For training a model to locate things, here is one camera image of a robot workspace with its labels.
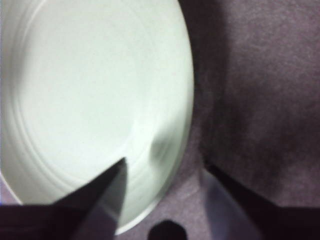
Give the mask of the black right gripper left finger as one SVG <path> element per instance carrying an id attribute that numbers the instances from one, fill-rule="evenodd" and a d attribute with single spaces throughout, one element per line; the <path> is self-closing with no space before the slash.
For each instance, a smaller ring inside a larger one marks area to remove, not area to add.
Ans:
<path id="1" fill-rule="evenodd" d="M 121 158 L 90 182 L 51 204 L 2 205 L 2 240 L 112 240 L 127 186 Z"/>

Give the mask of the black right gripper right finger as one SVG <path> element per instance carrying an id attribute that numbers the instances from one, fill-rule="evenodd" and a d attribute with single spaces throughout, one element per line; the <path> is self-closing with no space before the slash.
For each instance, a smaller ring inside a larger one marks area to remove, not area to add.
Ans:
<path id="1" fill-rule="evenodd" d="M 202 170 L 203 201 L 214 240 L 318 240 L 320 210 L 280 207 L 217 166 Z"/>

